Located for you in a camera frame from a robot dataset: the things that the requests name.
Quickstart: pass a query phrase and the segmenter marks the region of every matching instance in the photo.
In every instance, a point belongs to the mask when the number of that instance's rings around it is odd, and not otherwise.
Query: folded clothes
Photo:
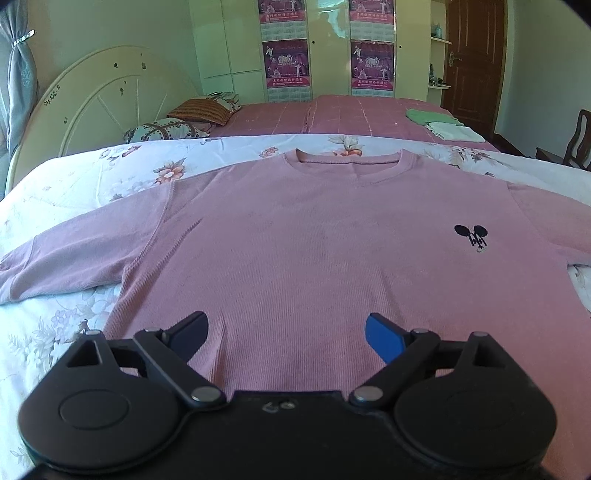
[[[407,118],[416,124],[422,125],[423,127],[433,122],[463,125],[463,123],[461,123],[457,118],[453,118],[451,115],[438,112],[426,112],[423,110],[416,110],[414,108],[407,110]]]
[[[452,125],[443,122],[433,122],[426,125],[427,129],[433,132],[442,140],[457,140],[462,142],[485,142],[486,140],[474,130],[463,125]]]

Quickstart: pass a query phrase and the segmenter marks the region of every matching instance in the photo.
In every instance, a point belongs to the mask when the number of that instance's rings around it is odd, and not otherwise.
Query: green cloth
[[[407,110],[407,117],[410,121],[416,124],[422,125],[423,127],[434,122],[442,122],[444,124],[463,125],[457,118],[453,118],[445,113],[437,112],[424,112],[422,110],[416,110],[410,108]]]

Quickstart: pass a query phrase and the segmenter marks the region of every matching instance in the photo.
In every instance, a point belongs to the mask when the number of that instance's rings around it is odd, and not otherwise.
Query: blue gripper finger
[[[407,347],[410,334],[379,313],[371,313],[365,322],[365,339],[379,357],[390,363]]]

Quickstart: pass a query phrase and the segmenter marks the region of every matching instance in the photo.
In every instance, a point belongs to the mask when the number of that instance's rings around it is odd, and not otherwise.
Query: curtain
[[[31,49],[22,38],[27,35],[27,0],[13,0],[0,12],[0,41],[10,49],[8,57],[8,98],[3,95],[3,144],[0,145],[0,199],[8,165],[22,139],[31,111],[37,102],[37,70]]]

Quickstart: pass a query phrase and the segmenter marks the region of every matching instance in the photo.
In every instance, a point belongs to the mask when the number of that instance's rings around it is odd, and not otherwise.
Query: pink sweater
[[[591,320],[567,265],[591,264],[591,208],[405,151],[350,158],[294,151],[117,200],[4,257],[0,303],[122,281],[110,338],[203,310],[190,365],[229,394],[350,391],[383,367],[369,312],[485,330],[557,410],[547,466],[582,480]]]

